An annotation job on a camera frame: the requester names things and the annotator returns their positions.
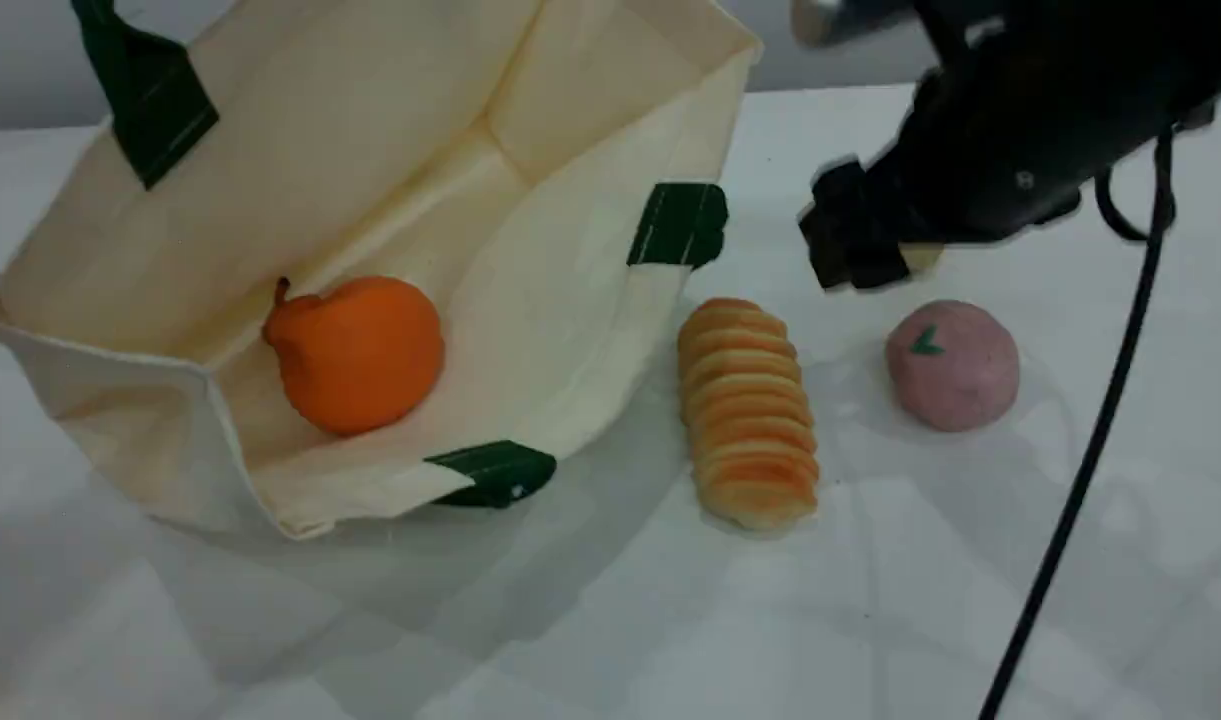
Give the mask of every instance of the fruit stem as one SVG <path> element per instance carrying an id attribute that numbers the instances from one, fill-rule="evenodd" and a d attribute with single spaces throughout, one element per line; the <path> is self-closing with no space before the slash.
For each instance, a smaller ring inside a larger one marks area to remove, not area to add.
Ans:
<path id="1" fill-rule="evenodd" d="M 277 290 L 272 295 L 272 303 L 277 308 L 284 305 L 286 293 L 291 292 L 291 278 L 281 278 L 277 281 Z"/>

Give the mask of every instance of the bread roll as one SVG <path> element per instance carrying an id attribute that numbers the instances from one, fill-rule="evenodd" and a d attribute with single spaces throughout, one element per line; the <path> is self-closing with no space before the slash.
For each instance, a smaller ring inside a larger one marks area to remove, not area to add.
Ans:
<path id="1" fill-rule="evenodd" d="M 707 510 L 785 528 L 819 503 L 814 416 L 783 320 L 747 300 L 706 301 L 678 337 L 683 420 Z"/>

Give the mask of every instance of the cream fabric bag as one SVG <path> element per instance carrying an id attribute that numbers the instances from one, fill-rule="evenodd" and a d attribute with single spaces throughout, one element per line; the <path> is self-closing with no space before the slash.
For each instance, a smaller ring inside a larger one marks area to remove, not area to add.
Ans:
<path id="1" fill-rule="evenodd" d="M 719 251 L 707 183 L 758 46 L 709 0 L 244 0 L 184 56 L 217 120 L 147 161 L 121 123 L 179 77 L 117 107 L 103 5 L 117 124 L 0 275 L 0 342 L 154 516 L 308 538 L 519 500 L 623 410 Z M 430 400 L 346 441 L 300 419 L 259 337 L 278 275 L 421 287 Z"/>

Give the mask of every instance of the white table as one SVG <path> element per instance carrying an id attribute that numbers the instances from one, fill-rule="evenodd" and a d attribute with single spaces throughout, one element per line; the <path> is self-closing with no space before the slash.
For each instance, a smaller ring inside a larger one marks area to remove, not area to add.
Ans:
<path id="1" fill-rule="evenodd" d="M 700 514 L 665 359 L 526 505 L 216 547 L 89 478 L 0 348 L 0 719 L 973 718 L 1140 250 L 1087 207 L 901 290 L 822 295 L 794 228 L 810 178 L 878 151 L 910 93 L 748 96 L 726 251 L 687 290 L 762 301 L 810 364 L 830 487 L 780 539 Z M 0 266 L 89 134 L 0 133 Z M 1221 120 L 1178 143 L 1176 178 L 1134 377 L 1009 719 L 1221 719 Z M 1145 157 L 1118 173 L 1132 217 L 1150 187 Z M 935 297 L 1022 347 L 1018 405 L 985 432 L 935 437 L 888 400 L 880 340 Z"/>

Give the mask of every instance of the orange fruit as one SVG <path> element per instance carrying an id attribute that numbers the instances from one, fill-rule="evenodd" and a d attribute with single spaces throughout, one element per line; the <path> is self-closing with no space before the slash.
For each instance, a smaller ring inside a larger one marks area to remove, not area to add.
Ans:
<path id="1" fill-rule="evenodd" d="M 327 297 L 286 300 L 277 283 L 263 339 L 276 350 L 287 400 L 309 423 L 355 436 L 394 423 L 427 398 L 444 365 L 441 319 L 419 288 L 386 277 Z"/>

